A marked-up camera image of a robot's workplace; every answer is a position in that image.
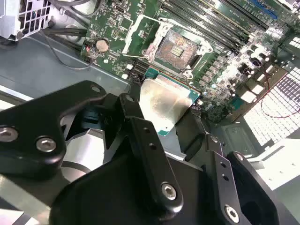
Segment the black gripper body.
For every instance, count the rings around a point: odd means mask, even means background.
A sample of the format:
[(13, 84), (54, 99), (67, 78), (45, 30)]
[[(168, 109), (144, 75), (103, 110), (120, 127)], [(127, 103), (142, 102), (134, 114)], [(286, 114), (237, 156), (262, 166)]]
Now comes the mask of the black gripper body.
[(182, 190), (182, 210), (161, 220), (134, 157), (125, 154), (67, 185), (54, 201), (52, 225), (217, 225), (201, 169), (170, 158)]

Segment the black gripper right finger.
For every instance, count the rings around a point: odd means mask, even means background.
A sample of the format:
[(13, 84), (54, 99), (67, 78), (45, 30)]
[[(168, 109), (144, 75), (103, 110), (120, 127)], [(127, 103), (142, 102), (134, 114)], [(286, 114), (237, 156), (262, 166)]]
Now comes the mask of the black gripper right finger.
[(180, 187), (188, 210), (203, 225), (278, 225), (280, 205), (271, 189), (244, 156), (223, 152), (201, 118), (187, 110), (176, 123), (185, 165)]

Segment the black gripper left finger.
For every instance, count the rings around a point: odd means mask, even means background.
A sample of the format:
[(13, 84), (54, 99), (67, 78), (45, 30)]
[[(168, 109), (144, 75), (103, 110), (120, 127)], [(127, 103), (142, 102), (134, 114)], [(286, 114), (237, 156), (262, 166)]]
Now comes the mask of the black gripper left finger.
[(0, 114), (0, 171), (46, 179), (62, 165), (66, 138), (79, 128), (62, 118), (95, 107), (104, 123), (105, 145), (115, 151), (108, 164), (131, 154), (150, 189), (150, 201), (161, 220), (174, 218), (183, 207), (183, 194), (153, 124), (129, 94), (118, 97), (91, 81), (83, 81)]

